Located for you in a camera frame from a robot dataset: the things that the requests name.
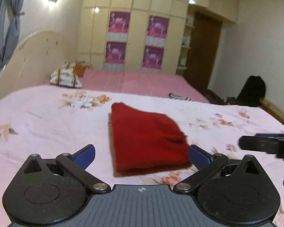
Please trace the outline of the black backpack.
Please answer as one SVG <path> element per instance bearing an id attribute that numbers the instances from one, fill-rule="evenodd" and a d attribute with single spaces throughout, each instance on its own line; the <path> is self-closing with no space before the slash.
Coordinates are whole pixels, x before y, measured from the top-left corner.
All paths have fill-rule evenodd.
<path id="1" fill-rule="evenodd" d="M 241 92 L 235 97 L 227 97 L 226 104 L 259 107 L 260 100 L 265 98 L 266 84 L 260 76 L 251 75 L 245 82 Z"/>

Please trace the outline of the cream wooden headboard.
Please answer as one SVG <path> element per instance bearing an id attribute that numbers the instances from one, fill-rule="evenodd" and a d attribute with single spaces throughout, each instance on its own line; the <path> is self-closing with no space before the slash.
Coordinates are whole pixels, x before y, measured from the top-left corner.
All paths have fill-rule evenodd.
<path id="1" fill-rule="evenodd" d="M 0 100 L 14 91 L 45 84 L 54 70 L 75 60 L 74 47 L 61 33 L 46 30 L 30 35 L 0 71 Z"/>

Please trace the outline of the orange striped pillow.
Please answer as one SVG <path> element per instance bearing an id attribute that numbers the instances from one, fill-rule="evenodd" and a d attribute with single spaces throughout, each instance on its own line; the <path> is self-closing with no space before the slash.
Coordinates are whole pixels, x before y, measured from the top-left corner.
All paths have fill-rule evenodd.
<path id="1" fill-rule="evenodd" d="M 73 73 L 75 75 L 77 75 L 78 77 L 83 77 L 85 71 L 88 69 L 89 67 L 85 64 L 81 64 L 81 63 L 75 63 L 74 67 L 73 67 Z"/>

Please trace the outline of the lower left pink poster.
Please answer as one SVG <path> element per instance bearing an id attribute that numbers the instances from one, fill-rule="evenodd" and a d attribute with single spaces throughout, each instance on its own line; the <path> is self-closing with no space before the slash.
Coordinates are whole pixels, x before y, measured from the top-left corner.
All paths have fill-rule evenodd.
<path id="1" fill-rule="evenodd" d="M 123 64 L 125 61 L 126 43 L 107 42 L 105 50 L 105 63 Z"/>

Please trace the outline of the wooden tv bench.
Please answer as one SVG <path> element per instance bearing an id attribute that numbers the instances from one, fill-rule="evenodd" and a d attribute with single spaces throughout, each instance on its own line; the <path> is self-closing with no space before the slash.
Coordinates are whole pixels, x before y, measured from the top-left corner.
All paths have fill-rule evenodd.
<path id="1" fill-rule="evenodd" d="M 276 120 L 278 120 L 280 123 L 284 125 L 284 112 L 281 111 L 277 106 L 275 106 L 270 101 L 261 98 L 260 99 L 261 108 L 266 111 L 269 115 L 274 117 Z"/>

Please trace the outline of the cream built-in wardrobe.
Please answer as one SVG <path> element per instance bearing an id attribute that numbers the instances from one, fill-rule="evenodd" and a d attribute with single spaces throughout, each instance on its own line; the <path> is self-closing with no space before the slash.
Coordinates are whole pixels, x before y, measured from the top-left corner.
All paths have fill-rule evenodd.
<path id="1" fill-rule="evenodd" d="M 159 71 L 175 74 L 190 8 L 200 8 L 235 22 L 239 0 L 82 0 L 77 58 L 108 71 Z M 130 12 L 128 33 L 108 32 L 111 11 Z M 150 15 L 166 17 L 166 38 L 147 36 Z M 107 42 L 126 43 L 123 64 L 105 63 Z M 164 48 L 161 69 L 143 68 L 145 46 Z"/>

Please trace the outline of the pink bed sheet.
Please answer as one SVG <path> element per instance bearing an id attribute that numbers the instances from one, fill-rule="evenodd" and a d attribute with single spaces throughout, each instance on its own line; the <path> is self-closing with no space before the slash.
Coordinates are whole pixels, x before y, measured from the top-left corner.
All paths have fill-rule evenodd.
<path id="1" fill-rule="evenodd" d="M 208 103 L 209 101 L 186 80 L 179 76 L 160 72 L 143 71 L 101 71 L 87 69 L 79 79 L 82 89 L 105 92 L 128 93 L 144 96 L 168 98 L 172 93 L 188 97 L 193 101 Z"/>

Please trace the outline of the upper left pink poster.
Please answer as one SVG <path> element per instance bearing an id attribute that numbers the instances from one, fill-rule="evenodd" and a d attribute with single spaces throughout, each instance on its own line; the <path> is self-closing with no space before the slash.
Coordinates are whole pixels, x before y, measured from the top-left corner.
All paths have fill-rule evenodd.
<path id="1" fill-rule="evenodd" d="M 130 23 L 130 12 L 111 11 L 108 32 L 128 33 Z"/>

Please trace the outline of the lower right pink poster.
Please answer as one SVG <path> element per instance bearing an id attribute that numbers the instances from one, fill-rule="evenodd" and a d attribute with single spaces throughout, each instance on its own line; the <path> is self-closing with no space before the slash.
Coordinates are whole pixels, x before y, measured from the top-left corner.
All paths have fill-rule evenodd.
<path id="1" fill-rule="evenodd" d="M 142 67 L 148 69 L 161 69 L 163 55 L 164 48 L 145 46 Z"/>

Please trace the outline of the patterned white brown pillow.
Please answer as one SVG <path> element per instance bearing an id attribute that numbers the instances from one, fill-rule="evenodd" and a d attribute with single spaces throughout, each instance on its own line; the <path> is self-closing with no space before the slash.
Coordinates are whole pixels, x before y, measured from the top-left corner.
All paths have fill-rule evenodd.
<path id="1" fill-rule="evenodd" d="M 62 68 L 56 69 L 50 76 L 50 84 L 69 88 L 81 88 L 82 84 L 77 74 L 73 72 L 75 63 L 66 62 Z"/>

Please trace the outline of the cream corner shelf unit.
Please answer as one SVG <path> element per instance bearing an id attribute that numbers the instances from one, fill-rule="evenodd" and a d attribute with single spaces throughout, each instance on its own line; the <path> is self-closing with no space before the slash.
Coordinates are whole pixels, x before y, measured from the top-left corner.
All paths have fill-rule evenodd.
<path id="1" fill-rule="evenodd" d="M 194 13 L 187 14 L 176 75 L 182 76 L 184 71 L 187 69 L 186 66 L 187 58 L 191 48 L 190 47 L 191 34 L 194 29 L 193 22 L 194 22 Z"/>

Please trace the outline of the brown wooden door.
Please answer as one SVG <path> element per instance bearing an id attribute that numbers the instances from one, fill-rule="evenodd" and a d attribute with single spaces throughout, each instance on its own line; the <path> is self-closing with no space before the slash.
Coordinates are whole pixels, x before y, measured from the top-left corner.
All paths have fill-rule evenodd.
<path id="1" fill-rule="evenodd" d="M 205 94 L 220 42 L 222 22 L 196 12 L 194 14 L 186 70 L 183 77 L 194 89 Z"/>

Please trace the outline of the upper right pink poster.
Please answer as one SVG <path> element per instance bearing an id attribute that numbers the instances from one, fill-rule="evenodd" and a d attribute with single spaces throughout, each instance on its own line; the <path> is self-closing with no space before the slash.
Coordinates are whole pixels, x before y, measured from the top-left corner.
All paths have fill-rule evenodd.
<path id="1" fill-rule="evenodd" d="M 168 26 L 169 26 L 168 18 L 150 15 L 147 36 L 166 38 Z"/>

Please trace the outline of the pink poster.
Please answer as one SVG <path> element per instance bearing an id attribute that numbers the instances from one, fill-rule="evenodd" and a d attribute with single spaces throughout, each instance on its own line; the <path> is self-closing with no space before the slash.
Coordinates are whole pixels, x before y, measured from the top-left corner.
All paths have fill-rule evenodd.
<path id="1" fill-rule="evenodd" d="M 163 55 L 164 48 L 145 46 L 142 67 L 148 69 L 161 69 Z"/>
<path id="2" fill-rule="evenodd" d="M 107 42 L 105 50 L 105 63 L 123 64 L 125 61 L 126 43 Z"/>
<path id="3" fill-rule="evenodd" d="M 108 32 L 128 33 L 130 23 L 130 12 L 111 11 Z"/>
<path id="4" fill-rule="evenodd" d="M 150 15 L 147 36 L 166 38 L 168 26 L 169 26 L 168 18 Z"/>

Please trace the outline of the red knit garment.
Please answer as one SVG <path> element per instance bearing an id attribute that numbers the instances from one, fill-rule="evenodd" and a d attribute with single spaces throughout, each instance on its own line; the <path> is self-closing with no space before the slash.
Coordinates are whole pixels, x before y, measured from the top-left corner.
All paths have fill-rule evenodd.
<path id="1" fill-rule="evenodd" d="M 177 170 L 191 165 L 186 135 L 165 114 L 113 103 L 110 126 L 114 170 L 122 176 Z"/>

